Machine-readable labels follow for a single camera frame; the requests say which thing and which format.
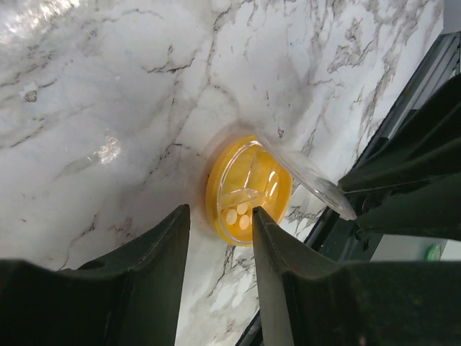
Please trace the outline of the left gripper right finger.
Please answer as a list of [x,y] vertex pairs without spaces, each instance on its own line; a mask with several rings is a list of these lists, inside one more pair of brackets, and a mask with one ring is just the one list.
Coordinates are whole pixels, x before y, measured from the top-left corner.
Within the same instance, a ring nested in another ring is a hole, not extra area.
[[253,248],[265,345],[458,345],[459,262],[334,262],[260,207]]

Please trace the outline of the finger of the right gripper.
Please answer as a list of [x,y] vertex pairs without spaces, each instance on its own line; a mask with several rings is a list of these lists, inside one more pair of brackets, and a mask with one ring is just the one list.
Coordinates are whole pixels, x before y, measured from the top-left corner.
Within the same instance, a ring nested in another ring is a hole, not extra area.
[[460,172],[460,76],[445,82],[375,155],[339,180],[379,190]]
[[399,195],[357,218],[370,233],[460,239],[460,174]]

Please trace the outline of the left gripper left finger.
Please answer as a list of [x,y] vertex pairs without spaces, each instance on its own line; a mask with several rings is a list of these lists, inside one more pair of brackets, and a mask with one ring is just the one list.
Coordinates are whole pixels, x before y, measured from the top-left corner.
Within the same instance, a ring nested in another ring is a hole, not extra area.
[[1,261],[3,345],[172,345],[190,230],[180,205],[150,231],[75,270]]

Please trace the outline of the clear dish lid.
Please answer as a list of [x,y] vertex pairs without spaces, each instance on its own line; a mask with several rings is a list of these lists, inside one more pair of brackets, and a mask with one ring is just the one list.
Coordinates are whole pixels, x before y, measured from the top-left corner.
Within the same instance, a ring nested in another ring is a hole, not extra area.
[[308,157],[279,139],[262,133],[257,133],[256,138],[305,189],[338,213],[340,218],[345,221],[356,219],[357,214],[343,192]]

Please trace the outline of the orange pill dish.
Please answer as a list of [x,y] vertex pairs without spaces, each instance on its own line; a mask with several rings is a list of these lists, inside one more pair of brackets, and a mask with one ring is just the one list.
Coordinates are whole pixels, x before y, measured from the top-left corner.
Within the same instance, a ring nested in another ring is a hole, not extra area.
[[[253,209],[262,207],[280,223],[290,204],[292,176],[257,141],[256,136],[243,136],[229,143],[216,159],[205,193],[205,210],[210,224],[227,243],[249,247],[253,242]],[[246,215],[251,227],[242,231],[225,222],[228,209],[249,203]]]

